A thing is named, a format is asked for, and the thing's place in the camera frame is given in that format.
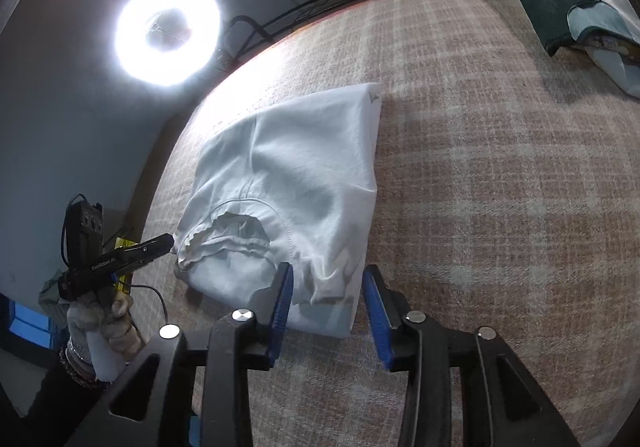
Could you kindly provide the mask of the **left gloved hand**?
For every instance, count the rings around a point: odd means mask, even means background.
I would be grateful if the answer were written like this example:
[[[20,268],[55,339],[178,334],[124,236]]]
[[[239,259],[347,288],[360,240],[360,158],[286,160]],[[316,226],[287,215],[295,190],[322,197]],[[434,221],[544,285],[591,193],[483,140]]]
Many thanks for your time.
[[[70,303],[65,355],[85,379],[114,382],[141,351],[143,343],[130,315],[132,303],[130,295],[113,287]]]

